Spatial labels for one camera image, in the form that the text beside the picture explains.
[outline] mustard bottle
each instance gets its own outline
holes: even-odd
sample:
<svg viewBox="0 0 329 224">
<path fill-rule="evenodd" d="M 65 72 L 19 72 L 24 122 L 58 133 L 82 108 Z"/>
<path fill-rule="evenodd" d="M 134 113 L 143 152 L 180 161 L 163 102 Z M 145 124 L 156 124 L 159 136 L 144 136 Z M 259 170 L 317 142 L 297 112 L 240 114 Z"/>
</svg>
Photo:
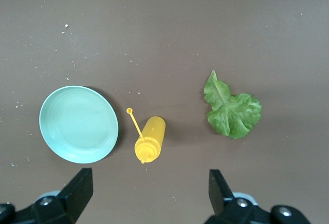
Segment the mustard bottle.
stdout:
<svg viewBox="0 0 329 224">
<path fill-rule="evenodd" d="M 135 143 L 135 153 L 137 158 L 142 164 L 154 161 L 158 158 L 161 152 L 166 129 L 165 121 L 159 116 L 152 116 L 149 118 L 141 132 L 133 115 L 133 109 L 127 108 L 127 113 L 130 114 L 139 133 L 139 138 Z"/>
</svg>

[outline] screw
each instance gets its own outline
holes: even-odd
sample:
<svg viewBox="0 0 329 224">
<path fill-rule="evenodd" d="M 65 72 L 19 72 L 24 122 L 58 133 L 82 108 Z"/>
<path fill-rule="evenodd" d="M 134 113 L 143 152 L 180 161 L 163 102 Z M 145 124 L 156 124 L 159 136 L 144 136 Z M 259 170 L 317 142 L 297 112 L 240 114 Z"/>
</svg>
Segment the screw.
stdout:
<svg viewBox="0 0 329 224">
<path fill-rule="evenodd" d="M 239 205 L 240 207 L 245 208 L 245 207 L 248 206 L 248 203 L 246 202 L 246 200 L 244 200 L 244 199 L 242 199 L 242 198 L 239 198 L 236 202 L 238 203 L 238 205 Z"/>
<path fill-rule="evenodd" d="M 42 199 L 42 201 L 40 202 L 40 205 L 42 206 L 47 206 L 48 204 L 50 204 L 52 202 L 51 198 L 49 197 L 44 197 Z"/>
<path fill-rule="evenodd" d="M 6 209 L 7 209 L 6 207 L 2 207 L 2 206 L 0 206 L 0 215 L 1 215 L 2 212 L 5 212 Z"/>
<path fill-rule="evenodd" d="M 279 212 L 284 215 L 284 216 L 291 216 L 291 212 L 289 209 L 287 209 L 286 207 L 280 207 L 279 208 Z"/>
</svg>

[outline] brown table surface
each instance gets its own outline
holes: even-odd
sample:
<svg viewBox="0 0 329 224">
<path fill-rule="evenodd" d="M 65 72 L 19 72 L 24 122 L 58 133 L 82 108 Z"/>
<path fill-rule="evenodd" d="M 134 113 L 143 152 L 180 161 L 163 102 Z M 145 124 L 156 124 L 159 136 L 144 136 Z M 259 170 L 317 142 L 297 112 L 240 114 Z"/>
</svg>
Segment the brown table surface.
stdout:
<svg viewBox="0 0 329 224">
<path fill-rule="evenodd" d="M 220 169 L 267 211 L 327 222 L 329 0 L 0 0 L 0 35 L 1 202 L 22 209 L 92 167 L 78 223 L 204 223 Z M 245 138 L 206 120 L 212 70 L 263 105 Z M 43 140 L 41 105 L 67 85 L 97 89 L 116 111 L 119 139 L 98 162 L 66 161 Z M 152 163 L 135 156 L 127 107 L 140 126 L 167 123 Z"/>
</svg>

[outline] yellow squeeze bottle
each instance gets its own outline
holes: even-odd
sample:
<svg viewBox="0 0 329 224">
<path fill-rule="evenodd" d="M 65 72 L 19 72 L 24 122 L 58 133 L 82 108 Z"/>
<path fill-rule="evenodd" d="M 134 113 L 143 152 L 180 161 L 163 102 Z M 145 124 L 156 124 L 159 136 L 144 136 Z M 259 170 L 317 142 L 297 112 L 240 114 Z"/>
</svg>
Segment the yellow squeeze bottle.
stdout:
<svg viewBox="0 0 329 224">
<path fill-rule="evenodd" d="M 141 132 L 134 118 L 133 109 L 127 108 L 127 113 L 130 114 L 139 133 L 139 138 L 135 143 L 135 153 L 137 158 L 142 164 L 154 161 L 158 158 L 161 152 L 166 129 L 165 121 L 159 116 L 152 116 L 149 118 Z"/>
</svg>

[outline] ceramic plate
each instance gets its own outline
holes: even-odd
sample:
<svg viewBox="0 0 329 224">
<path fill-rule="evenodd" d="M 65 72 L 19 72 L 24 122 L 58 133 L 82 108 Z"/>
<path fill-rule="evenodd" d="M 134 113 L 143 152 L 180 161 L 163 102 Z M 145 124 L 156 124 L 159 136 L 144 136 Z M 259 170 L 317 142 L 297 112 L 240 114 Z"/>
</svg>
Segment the ceramic plate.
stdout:
<svg viewBox="0 0 329 224">
<path fill-rule="evenodd" d="M 118 120 L 109 102 L 83 86 L 54 91 L 39 116 L 41 134 L 60 157 L 76 163 L 104 158 L 118 138 Z"/>
</svg>

